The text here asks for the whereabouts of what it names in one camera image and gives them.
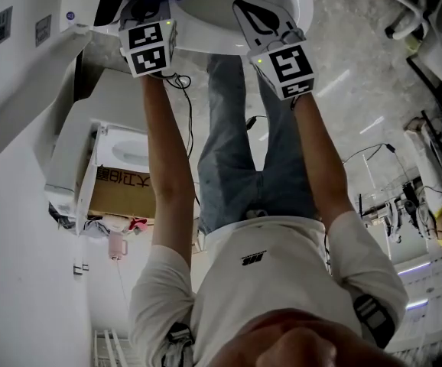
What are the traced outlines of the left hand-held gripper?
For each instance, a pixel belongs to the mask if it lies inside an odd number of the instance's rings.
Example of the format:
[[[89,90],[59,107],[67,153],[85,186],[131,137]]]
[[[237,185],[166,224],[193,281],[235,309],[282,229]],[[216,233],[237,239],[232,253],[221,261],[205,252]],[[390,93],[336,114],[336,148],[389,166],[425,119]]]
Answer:
[[[119,20],[121,54],[134,77],[172,77],[167,71],[176,46],[177,23],[169,1],[146,5],[131,0]]]

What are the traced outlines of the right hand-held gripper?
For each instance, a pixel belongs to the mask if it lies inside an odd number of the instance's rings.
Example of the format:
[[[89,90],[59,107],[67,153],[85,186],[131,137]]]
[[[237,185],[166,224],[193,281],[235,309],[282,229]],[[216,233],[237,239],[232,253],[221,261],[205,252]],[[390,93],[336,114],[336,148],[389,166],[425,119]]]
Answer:
[[[304,31],[283,7],[235,0],[233,13],[248,44],[249,62],[280,100],[314,89],[316,73]]]

